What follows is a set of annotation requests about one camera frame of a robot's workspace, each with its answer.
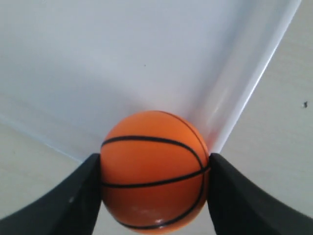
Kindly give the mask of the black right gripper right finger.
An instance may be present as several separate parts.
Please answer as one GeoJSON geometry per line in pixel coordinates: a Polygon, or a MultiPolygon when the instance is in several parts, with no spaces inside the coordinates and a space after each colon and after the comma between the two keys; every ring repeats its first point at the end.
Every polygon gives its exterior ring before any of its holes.
{"type": "Polygon", "coordinates": [[[275,199],[223,156],[209,157],[208,209],[218,235],[311,235],[312,218],[275,199]]]}

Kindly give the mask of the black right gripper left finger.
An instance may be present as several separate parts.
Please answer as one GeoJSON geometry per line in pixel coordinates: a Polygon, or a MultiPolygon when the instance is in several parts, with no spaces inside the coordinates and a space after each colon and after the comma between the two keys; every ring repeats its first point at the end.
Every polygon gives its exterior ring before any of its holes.
{"type": "Polygon", "coordinates": [[[100,155],[91,154],[47,194],[1,219],[2,235],[90,235],[101,204],[100,155]]]}

